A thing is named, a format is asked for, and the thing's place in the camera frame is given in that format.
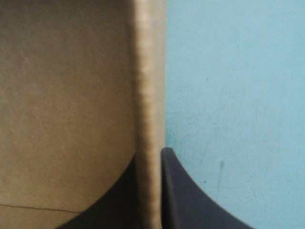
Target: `brown cardboard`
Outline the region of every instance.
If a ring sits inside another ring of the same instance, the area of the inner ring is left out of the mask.
[[[0,228],[67,221],[135,151],[144,227],[160,228],[165,1],[127,2],[132,18],[121,1],[1,1]]]
[[[53,229],[77,213],[0,206],[1,229]]]
[[[83,211],[134,154],[124,5],[0,4],[0,204]]]
[[[136,168],[143,228],[161,228],[160,151],[164,147],[165,1],[131,1]]]

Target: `blue painted wall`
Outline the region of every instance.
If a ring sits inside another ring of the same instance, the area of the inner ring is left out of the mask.
[[[305,1],[167,7],[167,145],[241,220],[305,229]]]

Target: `wall stain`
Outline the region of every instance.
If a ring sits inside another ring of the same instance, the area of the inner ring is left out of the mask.
[[[221,161],[219,164],[219,174],[218,174],[218,181],[217,181],[217,192],[216,192],[216,200],[218,199],[218,195],[220,192],[220,185],[223,179],[223,173],[224,173],[224,161]]]

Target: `crease line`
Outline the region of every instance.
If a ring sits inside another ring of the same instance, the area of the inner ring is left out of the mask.
[[[1,203],[0,203],[0,206],[12,207],[12,208],[27,208],[27,209],[35,209],[35,210],[46,210],[46,211],[60,211],[60,212],[70,212],[70,213],[81,213],[81,211],[75,211],[75,210],[28,207],[28,206],[18,206],[18,205],[1,204]]]

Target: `black curved object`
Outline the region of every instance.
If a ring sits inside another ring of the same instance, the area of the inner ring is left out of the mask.
[[[94,205],[57,229],[140,229],[134,159]]]
[[[171,148],[162,151],[162,185],[164,229],[251,229],[193,182]]]
[[[161,158],[163,229],[251,229],[193,182],[171,148]],[[141,229],[137,205],[133,159],[103,197],[57,229]]]

